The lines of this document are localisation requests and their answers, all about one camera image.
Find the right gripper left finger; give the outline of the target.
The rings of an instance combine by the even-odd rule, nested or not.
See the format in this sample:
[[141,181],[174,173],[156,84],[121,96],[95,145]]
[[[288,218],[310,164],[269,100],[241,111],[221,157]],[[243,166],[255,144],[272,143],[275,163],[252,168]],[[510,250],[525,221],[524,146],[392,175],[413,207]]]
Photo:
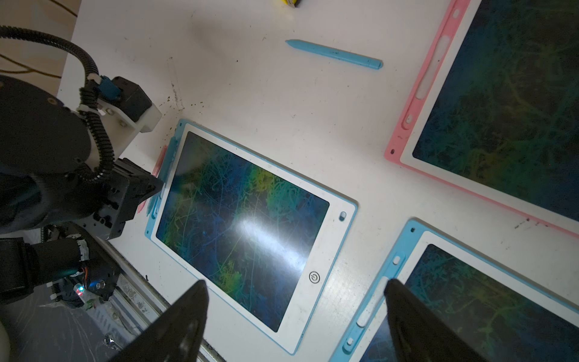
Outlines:
[[207,322],[209,295],[197,281],[113,361],[196,361]]

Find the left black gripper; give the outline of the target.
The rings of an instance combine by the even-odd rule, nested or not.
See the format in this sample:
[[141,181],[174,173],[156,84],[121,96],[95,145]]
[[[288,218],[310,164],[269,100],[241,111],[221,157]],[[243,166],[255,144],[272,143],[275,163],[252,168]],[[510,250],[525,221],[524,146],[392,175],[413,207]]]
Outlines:
[[96,188],[95,210],[74,223],[102,240],[121,236],[138,207],[158,194],[163,182],[128,158],[119,158],[111,177]]

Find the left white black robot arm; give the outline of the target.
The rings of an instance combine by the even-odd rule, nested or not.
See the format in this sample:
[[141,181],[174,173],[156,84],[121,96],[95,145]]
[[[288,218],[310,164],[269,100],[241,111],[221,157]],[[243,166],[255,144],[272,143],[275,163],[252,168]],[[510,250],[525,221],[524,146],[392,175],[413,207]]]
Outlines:
[[1,301],[71,278],[108,300],[120,268],[101,246],[119,237],[163,183],[122,152],[160,115],[124,78],[97,86],[97,131],[30,83],[1,78]]

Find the pink stylus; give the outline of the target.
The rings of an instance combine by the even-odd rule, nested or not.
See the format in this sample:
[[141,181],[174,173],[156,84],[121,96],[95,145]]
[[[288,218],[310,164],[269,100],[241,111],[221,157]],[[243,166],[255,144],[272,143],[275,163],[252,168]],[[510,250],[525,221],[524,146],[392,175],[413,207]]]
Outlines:
[[[153,168],[153,171],[152,171],[152,176],[157,177],[157,176],[159,175],[160,170],[161,170],[161,167],[162,167],[162,164],[163,164],[163,161],[164,161],[164,158],[165,158],[165,155],[166,155],[166,152],[167,152],[167,146],[164,146],[164,147],[161,149],[161,152],[160,152],[160,154],[159,154],[159,156],[158,156],[158,159],[157,159],[157,161],[156,161],[156,163],[155,163],[155,167]],[[143,201],[143,202],[139,205],[139,207],[137,208],[137,214],[140,214],[140,213],[143,211],[143,209],[145,208],[145,206],[147,205],[147,203],[148,203],[147,201]]]

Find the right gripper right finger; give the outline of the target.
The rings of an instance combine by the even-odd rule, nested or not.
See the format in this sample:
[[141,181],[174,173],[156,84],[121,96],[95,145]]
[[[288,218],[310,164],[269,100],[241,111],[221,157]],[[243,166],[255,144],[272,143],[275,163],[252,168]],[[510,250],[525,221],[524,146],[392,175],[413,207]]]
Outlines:
[[484,361],[397,279],[387,282],[387,320],[398,361]]

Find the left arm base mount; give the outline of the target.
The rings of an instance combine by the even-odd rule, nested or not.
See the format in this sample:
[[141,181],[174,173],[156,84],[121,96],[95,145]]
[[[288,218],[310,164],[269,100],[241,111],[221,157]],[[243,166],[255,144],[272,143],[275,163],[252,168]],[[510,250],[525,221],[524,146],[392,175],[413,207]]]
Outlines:
[[74,223],[41,228],[42,277],[51,298],[73,308],[90,299],[107,302],[113,296],[120,265],[101,240]]

